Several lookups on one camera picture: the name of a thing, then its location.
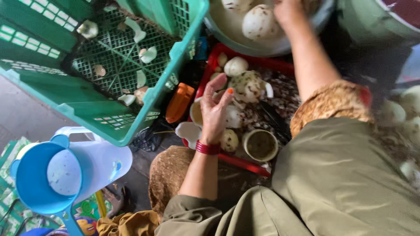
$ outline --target left hand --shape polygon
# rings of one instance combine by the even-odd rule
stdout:
[[[200,142],[204,145],[217,144],[226,128],[226,107],[234,97],[233,88],[225,91],[220,101],[213,99],[213,94],[227,81],[225,73],[220,74],[207,83],[203,98],[200,101],[203,116],[203,130]]]

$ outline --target yellow stick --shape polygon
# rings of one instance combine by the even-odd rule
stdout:
[[[106,217],[106,206],[104,202],[104,196],[102,194],[102,191],[99,190],[95,193],[96,200],[98,202],[98,210],[101,217]]]

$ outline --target orange plastic object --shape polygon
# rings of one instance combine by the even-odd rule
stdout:
[[[166,109],[166,121],[168,123],[175,123],[182,118],[194,96],[194,92],[195,89],[191,86],[179,83],[178,89]]]

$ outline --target scoop handle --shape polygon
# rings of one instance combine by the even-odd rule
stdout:
[[[67,232],[71,236],[85,236],[79,224],[77,223],[74,216],[71,214],[71,205],[65,209],[62,213],[56,214],[63,220],[64,225],[66,226]]]

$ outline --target debris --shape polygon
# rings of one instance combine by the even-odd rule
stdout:
[[[122,32],[125,32],[127,30],[127,25],[124,22],[120,22],[117,26],[117,29],[121,30]]]
[[[117,9],[118,9],[117,6],[106,6],[106,7],[104,7],[105,12],[111,12],[111,11],[117,10]]]
[[[137,24],[136,21],[130,19],[128,16],[126,18],[126,21],[124,22],[128,27],[130,27],[132,30],[134,30],[134,42],[138,43],[142,41],[146,37],[146,32],[142,31],[140,26]]]
[[[141,49],[139,52],[139,57],[144,63],[150,63],[152,60],[156,58],[158,55],[158,51],[156,50],[156,47],[153,46],[149,49]]]
[[[126,93],[126,94],[130,94],[131,93],[130,90],[128,90],[128,89],[121,89],[121,92]]]
[[[131,95],[131,94],[124,94],[121,97],[118,98],[119,101],[123,101],[124,105],[126,107],[128,107],[129,105],[131,105],[136,99],[136,96]]]
[[[217,180],[218,180],[218,181],[221,181],[221,180],[228,180],[228,179],[230,179],[230,178],[235,178],[235,177],[239,176],[240,174],[241,174],[241,173],[233,173],[233,174],[228,175],[228,176],[218,177],[218,178],[217,178]]]
[[[95,74],[104,77],[106,74],[106,70],[102,65],[94,65],[93,70],[95,71]]]
[[[149,87],[143,86],[138,90],[134,91],[134,96],[136,96],[136,103],[139,105],[144,105],[143,98],[146,94],[146,91]]]
[[[136,88],[141,88],[146,84],[146,75],[144,74],[143,70],[136,71],[137,72],[137,86]]]
[[[242,184],[241,191],[245,191],[247,189],[247,184],[248,183],[246,181]]]
[[[90,20],[85,20],[83,24],[77,28],[77,32],[86,39],[93,39],[98,35],[98,24]]]

